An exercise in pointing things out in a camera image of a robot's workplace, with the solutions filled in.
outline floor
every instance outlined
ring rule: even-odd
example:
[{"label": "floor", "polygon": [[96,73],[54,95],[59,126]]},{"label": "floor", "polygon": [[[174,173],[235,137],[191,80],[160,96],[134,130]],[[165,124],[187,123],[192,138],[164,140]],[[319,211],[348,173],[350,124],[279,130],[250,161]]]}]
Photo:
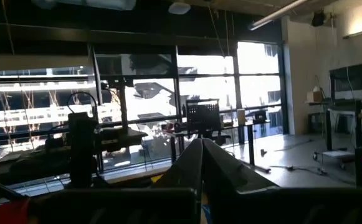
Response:
[{"label": "floor", "polygon": [[[334,136],[333,148],[347,147],[353,150],[350,136]],[[267,153],[261,156],[260,150]],[[248,145],[226,148],[235,157],[249,162]],[[281,187],[354,187],[355,165],[347,164],[342,170],[337,161],[319,157],[313,160],[313,152],[326,151],[325,140],[320,135],[272,136],[255,140],[255,164],[270,167],[269,174],[257,171]],[[295,166],[303,170],[288,171],[282,166]],[[319,175],[317,169],[324,169],[328,175]]]}]

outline gray floor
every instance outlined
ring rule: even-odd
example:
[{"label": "gray floor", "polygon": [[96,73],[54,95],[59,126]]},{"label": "gray floor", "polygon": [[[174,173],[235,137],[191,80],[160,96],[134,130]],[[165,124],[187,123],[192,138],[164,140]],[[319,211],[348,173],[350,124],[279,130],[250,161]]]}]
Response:
[{"label": "gray floor", "polygon": [[[334,136],[333,148],[347,147],[353,150],[350,136]],[[267,151],[261,156],[260,150]],[[249,162],[248,145],[228,147],[238,159]],[[259,174],[281,187],[354,187],[355,164],[347,164],[342,170],[337,161],[319,157],[312,158],[313,152],[326,151],[325,140],[320,136],[271,136],[255,140],[255,164],[270,167],[271,172]],[[274,166],[295,166],[306,170],[287,171]],[[317,168],[324,169],[328,175],[318,175]]]}]

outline cardboard box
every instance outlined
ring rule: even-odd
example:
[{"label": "cardboard box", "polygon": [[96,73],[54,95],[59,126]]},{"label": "cardboard box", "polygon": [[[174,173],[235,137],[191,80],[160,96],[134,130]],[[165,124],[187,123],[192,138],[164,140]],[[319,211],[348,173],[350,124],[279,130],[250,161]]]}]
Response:
[{"label": "cardboard box", "polygon": [[320,92],[320,91],[308,92],[307,93],[307,102],[309,102],[309,103],[322,102],[322,92]]}]

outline chair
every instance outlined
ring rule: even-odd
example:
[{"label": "chair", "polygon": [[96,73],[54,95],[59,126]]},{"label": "chair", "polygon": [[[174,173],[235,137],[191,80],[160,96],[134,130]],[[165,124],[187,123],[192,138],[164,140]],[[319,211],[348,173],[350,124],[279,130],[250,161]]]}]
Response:
[{"label": "chair", "polygon": [[[198,132],[198,138],[208,138],[218,145],[223,145],[228,134],[221,133],[221,120],[219,117],[219,99],[186,100],[186,118],[188,124],[188,137],[193,132]],[[218,135],[213,136],[212,132],[217,131]]]}]

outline red object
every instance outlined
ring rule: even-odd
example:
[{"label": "red object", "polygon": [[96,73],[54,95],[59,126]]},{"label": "red object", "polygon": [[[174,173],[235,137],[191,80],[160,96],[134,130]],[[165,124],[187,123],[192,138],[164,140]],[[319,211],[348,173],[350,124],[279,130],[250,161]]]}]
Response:
[{"label": "red object", "polygon": [[0,224],[27,224],[29,199],[0,205]]}]

